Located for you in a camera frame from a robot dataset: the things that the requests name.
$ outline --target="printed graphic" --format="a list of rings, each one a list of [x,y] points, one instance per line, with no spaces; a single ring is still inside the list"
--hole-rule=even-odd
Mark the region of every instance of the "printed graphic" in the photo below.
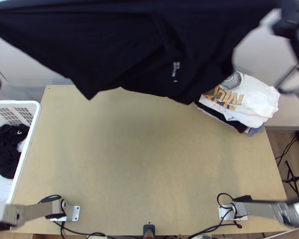
[[[214,89],[204,93],[204,96],[229,110],[235,110],[236,107],[230,104],[242,103],[244,95],[238,95],[236,91],[239,90],[239,86],[243,82],[244,75],[238,71],[234,71],[231,76],[226,78],[226,80],[221,82]]]
[[[176,76],[176,71],[178,69],[180,69],[181,67],[181,63],[179,61],[174,61],[173,62],[173,72],[172,72],[172,77],[175,77]]]

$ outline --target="white wall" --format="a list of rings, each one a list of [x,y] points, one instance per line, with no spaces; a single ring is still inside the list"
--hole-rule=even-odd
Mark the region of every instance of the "white wall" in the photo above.
[[[0,71],[3,78],[0,100],[41,101],[47,84],[72,84],[0,38]]]
[[[271,33],[270,25],[278,19],[279,11],[269,13],[236,48],[234,64],[238,71],[273,86],[296,64],[289,43]],[[298,75],[291,81],[298,81]],[[267,126],[299,126],[299,99],[280,96],[279,111],[266,123]]]
[[[237,70],[268,85],[274,85],[295,64],[287,40],[270,32],[269,25],[277,17],[278,11],[266,16],[261,26],[236,48],[234,56]],[[40,101],[47,84],[72,84],[1,39],[0,70],[9,81],[3,80],[0,100]],[[281,96],[279,111],[266,125],[299,126],[299,100],[294,96]]]

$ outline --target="table surface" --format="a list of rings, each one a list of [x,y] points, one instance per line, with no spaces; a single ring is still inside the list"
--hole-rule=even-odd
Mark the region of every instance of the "table surface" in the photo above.
[[[48,86],[14,204],[60,194],[81,206],[66,227],[107,235],[190,235],[219,223],[216,196],[285,200],[266,132],[239,134],[168,98],[115,89],[86,100],[74,86]],[[249,217],[215,233],[282,231]],[[59,234],[44,218],[17,230]]]

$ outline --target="white print on shirt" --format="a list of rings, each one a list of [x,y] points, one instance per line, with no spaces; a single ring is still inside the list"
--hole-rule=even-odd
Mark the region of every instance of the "white print on shirt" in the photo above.
[[[176,71],[181,67],[181,63],[179,61],[174,61],[173,62],[173,73],[172,77],[176,76]]]

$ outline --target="plastic basket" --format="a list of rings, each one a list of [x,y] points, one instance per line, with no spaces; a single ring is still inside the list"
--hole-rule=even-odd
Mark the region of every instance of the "plastic basket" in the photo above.
[[[27,138],[18,145],[18,150],[22,150],[22,153],[14,179],[6,179],[0,175],[0,202],[10,204],[14,199],[40,111],[41,105],[36,101],[0,101],[0,126],[23,123],[30,127]]]

